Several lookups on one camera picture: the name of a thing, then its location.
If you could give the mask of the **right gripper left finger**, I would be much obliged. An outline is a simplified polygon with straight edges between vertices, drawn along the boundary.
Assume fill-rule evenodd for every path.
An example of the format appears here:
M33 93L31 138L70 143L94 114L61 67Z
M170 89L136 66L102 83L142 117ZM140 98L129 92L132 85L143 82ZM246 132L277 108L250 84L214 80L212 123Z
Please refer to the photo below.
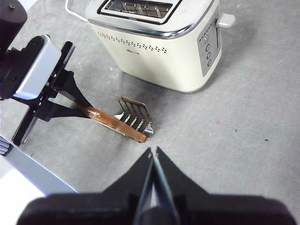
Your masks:
M27 204L19 225L130 225L149 177L151 149L102 192L59 193Z

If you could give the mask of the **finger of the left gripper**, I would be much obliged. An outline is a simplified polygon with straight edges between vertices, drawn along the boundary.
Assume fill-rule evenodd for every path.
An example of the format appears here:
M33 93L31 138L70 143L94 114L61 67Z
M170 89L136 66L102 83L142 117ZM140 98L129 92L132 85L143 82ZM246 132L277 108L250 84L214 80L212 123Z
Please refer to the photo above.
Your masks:
M68 108L54 102L44 102L37 110L37 118L47 122L52 118L60 117L87 118L81 110Z
M77 87L73 71L61 71L55 81L55 90L78 105L92 107Z

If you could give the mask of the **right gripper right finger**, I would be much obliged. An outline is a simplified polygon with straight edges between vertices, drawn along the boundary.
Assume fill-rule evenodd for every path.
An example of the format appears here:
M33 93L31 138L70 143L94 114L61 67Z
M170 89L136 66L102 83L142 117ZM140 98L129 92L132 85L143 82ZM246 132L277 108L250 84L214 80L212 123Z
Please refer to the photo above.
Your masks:
M279 200L257 195L212 194L188 177L160 147L159 174L183 225L295 225Z

